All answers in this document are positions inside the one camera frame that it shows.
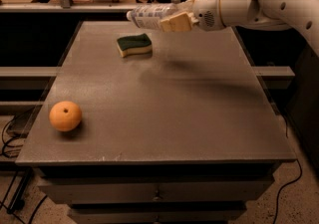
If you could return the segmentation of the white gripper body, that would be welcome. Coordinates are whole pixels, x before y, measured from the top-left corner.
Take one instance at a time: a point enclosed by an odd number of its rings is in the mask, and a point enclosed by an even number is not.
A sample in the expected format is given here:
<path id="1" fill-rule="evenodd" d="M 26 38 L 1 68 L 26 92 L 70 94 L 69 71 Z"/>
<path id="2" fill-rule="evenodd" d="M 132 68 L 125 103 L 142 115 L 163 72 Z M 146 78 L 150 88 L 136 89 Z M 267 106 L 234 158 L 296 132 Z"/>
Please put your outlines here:
<path id="1" fill-rule="evenodd" d="M 198 20 L 198 27 L 204 31 L 225 28 L 221 19 L 221 0 L 195 0 L 192 11 Z"/>

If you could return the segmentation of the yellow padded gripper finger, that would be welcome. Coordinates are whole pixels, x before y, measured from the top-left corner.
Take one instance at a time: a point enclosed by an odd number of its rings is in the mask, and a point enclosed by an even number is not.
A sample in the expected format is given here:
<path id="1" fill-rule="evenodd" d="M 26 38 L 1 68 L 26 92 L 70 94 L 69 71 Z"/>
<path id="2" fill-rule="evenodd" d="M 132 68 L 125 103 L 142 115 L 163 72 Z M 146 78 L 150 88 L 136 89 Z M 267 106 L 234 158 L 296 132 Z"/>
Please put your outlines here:
<path id="1" fill-rule="evenodd" d="M 197 0 L 186 0 L 184 2 L 180 2 L 176 5 L 178 11 L 192 12 L 194 3 Z"/>
<path id="2" fill-rule="evenodd" d="M 164 32 L 188 32 L 198 20 L 192 13 L 180 12 L 161 19 L 159 23 Z"/>

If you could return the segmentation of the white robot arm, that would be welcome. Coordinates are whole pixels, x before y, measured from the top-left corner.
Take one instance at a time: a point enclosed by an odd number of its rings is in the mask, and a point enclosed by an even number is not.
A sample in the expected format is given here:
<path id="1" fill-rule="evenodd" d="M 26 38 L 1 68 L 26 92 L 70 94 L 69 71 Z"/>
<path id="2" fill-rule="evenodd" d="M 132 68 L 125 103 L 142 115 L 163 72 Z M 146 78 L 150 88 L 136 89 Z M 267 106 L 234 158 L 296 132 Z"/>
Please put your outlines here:
<path id="1" fill-rule="evenodd" d="M 165 32 L 204 31 L 231 26 L 253 29 L 291 27 L 319 55 L 319 0 L 187 0 L 159 20 Z"/>

